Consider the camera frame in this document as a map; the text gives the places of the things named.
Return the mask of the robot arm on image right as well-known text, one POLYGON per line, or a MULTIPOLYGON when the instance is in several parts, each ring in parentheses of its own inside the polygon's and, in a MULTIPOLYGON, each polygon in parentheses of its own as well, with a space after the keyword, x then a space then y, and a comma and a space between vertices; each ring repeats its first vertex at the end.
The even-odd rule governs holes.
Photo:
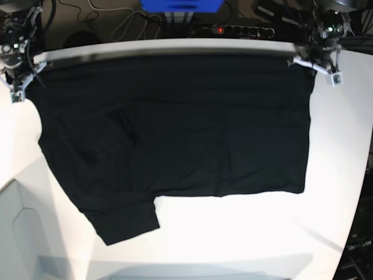
POLYGON ((301 65, 315 72, 341 77, 339 71, 340 39, 352 33, 350 13, 371 8, 372 1, 312 1, 311 19, 306 26, 307 44, 298 49, 298 55, 288 65, 301 65))

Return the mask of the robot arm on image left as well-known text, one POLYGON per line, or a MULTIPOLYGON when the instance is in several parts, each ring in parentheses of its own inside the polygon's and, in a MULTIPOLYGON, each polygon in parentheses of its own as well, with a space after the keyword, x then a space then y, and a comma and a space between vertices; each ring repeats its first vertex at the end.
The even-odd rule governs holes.
POLYGON ((1 81, 12 94, 20 94, 41 71, 31 61, 31 42, 40 29, 37 18, 42 1, 1 1, 1 81))

